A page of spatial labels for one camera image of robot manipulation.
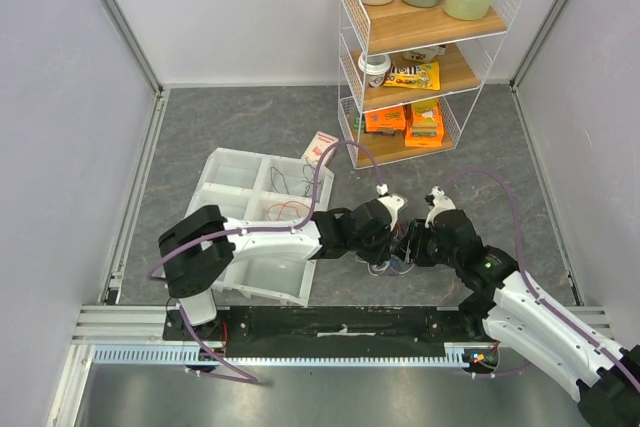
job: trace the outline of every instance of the orange package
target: orange package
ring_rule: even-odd
[[[389,109],[366,112],[364,114],[367,132],[378,132],[381,130],[404,130],[406,117],[404,106],[398,105]]]
[[[441,147],[444,139],[444,127],[442,124],[435,130],[413,131],[411,121],[407,122],[407,131],[404,134],[406,147]]]

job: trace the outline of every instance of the white wall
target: white wall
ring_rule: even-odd
[[[571,0],[522,85],[579,288],[640,343],[640,0]]]
[[[152,95],[98,0],[0,0],[0,425],[44,425]]]
[[[163,83],[337,81],[339,0],[118,0]],[[553,0],[525,0],[494,67],[510,79]]]

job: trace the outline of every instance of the wooden shelf board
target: wooden shelf board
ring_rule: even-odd
[[[360,52],[351,53],[355,65],[358,65]],[[394,65],[404,67],[417,65],[402,57],[402,54],[392,54]],[[440,64],[440,90],[404,89],[402,87],[367,87],[364,95],[364,111],[381,109],[398,104],[408,104],[418,100],[439,97],[451,92],[470,90],[480,86],[480,80],[475,76],[464,56],[455,44],[449,44],[444,55],[434,59]]]
[[[371,18],[369,53],[407,50],[507,30],[493,8],[483,19],[458,20],[445,13],[443,4],[444,0],[429,9],[413,7],[402,0],[387,5],[365,5]]]
[[[358,140],[356,132],[351,131],[353,138]],[[419,155],[431,154],[441,150],[453,149],[453,141],[448,133],[445,133],[444,140],[440,147],[406,147],[404,145],[404,132],[397,132],[393,137],[374,134],[360,134],[358,141],[368,147],[378,163],[393,162],[396,160],[409,159]],[[362,150],[358,151],[357,167],[369,167],[371,161]]]

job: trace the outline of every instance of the white plastic bin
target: white plastic bin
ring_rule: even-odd
[[[220,206],[222,215],[244,220],[291,220],[304,217],[311,206],[313,169],[305,160],[238,150],[216,149],[207,159],[187,215],[204,205]],[[319,172],[317,210],[326,210],[333,173]],[[315,261],[256,259],[229,265],[214,290],[236,290],[282,304],[306,306]]]

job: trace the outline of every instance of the yellow candy bag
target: yellow candy bag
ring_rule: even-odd
[[[391,70],[384,81],[385,87],[404,87],[405,89],[440,90],[440,64],[414,65],[398,68],[391,66]]]

